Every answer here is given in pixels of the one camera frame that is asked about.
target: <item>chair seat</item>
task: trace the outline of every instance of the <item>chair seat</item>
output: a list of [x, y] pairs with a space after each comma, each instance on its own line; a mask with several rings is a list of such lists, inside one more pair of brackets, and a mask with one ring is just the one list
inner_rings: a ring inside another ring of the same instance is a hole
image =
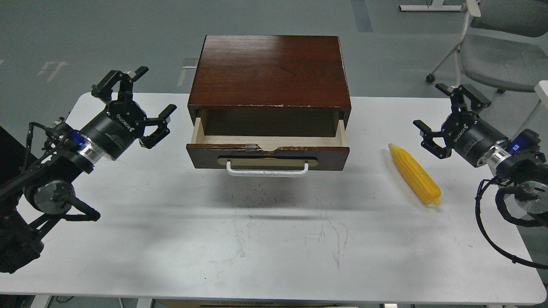
[[466, 35], [460, 56], [468, 78], [494, 88], [533, 92], [548, 80], [548, 56], [538, 45]]

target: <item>corn cob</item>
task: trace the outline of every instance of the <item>corn cob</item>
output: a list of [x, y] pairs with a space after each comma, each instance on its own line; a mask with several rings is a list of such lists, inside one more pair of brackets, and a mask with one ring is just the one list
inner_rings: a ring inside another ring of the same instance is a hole
[[388, 148], [399, 172], [416, 195], [419, 196], [419, 199], [424, 204], [434, 203], [438, 206], [439, 197], [442, 193], [436, 183], [428, 176], [428, 173], [406, 150], [395, 144], [388, 144]]

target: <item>table surface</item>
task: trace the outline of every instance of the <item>table surface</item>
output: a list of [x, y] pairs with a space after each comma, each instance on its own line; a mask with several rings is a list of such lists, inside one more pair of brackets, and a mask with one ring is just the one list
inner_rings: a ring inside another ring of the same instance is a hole
[[[352, 98], [342, 172], [235, 178], [194, 169], [186, 94], [135, 94], [156, 115], [177, 104], [172, 133], [152, 150], [135, 142], [74, 182], [101, 212], [59, 223], [42, 256], [0, 276], [0, 293], [370, 303], [522, 304], [545, 300], [535, 269], [512, 264], [481, 236], [473, 198], [487, 167], [420, 147], [422, 119], [440, 127], [448, 99]], [[84, 94], [68, 117], [81, 128], [103, 104]], [[426, 207], [399, 175], [388, 143], [407, 149], [442, 191]], [[484, 197], [492, 239], [529, 254], [515, 226]], [[24, 200], [19, 210], [37, 217]]]

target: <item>wooden cabinet top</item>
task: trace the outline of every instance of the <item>wooden cabinet top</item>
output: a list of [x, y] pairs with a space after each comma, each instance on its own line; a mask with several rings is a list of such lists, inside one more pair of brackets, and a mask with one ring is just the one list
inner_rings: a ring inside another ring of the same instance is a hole
[[208, 35], [189, 110], [194, 120], [192, 110], [227, 106], [327, 107], [350, 112], [339, 38]]

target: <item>drawer handle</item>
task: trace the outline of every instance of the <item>drawer handle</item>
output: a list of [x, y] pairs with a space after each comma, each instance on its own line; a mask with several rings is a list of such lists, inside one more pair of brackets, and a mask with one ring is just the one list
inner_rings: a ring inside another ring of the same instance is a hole
[[308, 163], [303, 170], [234, 170], [230, 167], [230, 161], [226, 162], [226, 170], [232, 176], [264, 176], [267, 178], [300, 178], [308, 172]]

